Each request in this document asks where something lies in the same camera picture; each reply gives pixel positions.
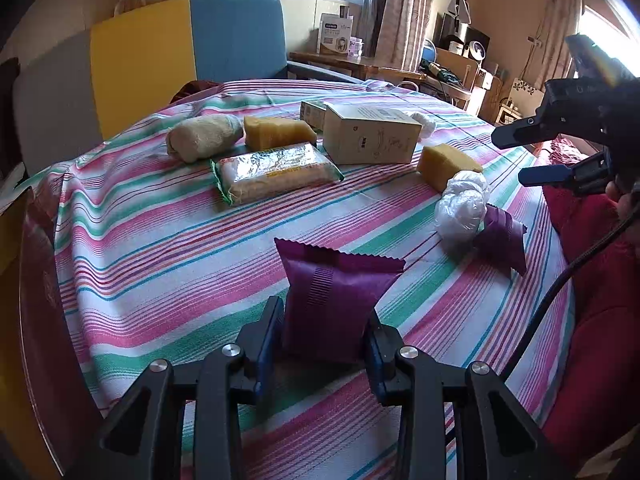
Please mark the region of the person right hand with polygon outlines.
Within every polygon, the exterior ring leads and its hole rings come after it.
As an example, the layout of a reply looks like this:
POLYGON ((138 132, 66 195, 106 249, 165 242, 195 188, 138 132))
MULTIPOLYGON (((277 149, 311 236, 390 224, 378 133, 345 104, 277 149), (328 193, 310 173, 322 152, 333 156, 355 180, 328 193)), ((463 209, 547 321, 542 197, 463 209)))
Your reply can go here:
POLYGON ((608 182, 605 188, 605 195, 615 204, 620 220, 625 220, 631 214, 634 205, 630 194, 624 193, 614 181, 608 182))

